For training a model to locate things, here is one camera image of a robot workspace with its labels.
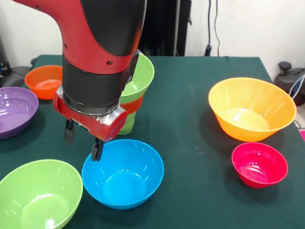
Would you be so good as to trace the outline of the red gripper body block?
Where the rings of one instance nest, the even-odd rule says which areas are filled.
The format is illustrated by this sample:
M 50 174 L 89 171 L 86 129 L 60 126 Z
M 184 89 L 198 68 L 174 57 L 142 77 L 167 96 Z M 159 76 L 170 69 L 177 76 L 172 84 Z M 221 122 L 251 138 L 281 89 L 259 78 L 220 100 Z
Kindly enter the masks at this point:
M 114 139 L 127 119 L 127 111 L 119 105 L 106 115 L 82 114 L 72 110 L 63 99 L 62 86 L 54 94 L 53 107 L 67 120 L 73 120 L 74 125 L 84 127 L 92 136 L 104 142 Z

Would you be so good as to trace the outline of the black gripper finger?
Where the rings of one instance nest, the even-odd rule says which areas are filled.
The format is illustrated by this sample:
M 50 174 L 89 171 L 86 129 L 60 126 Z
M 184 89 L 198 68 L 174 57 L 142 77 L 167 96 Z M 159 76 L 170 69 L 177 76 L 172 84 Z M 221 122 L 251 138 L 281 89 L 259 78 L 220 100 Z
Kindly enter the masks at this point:
M 67 144 L 72 144 L 74 141 L 75 129 L 74 129 L 74 121 L 66 120 L 65 126 L 65 141 Z
M 91 160 L 92 161 L 100 161 L 101 156 L 102 156 L 102 151 L 104 147 L 104 141 L 95 138 L 95 143 L 92 147 L 91 151 Z

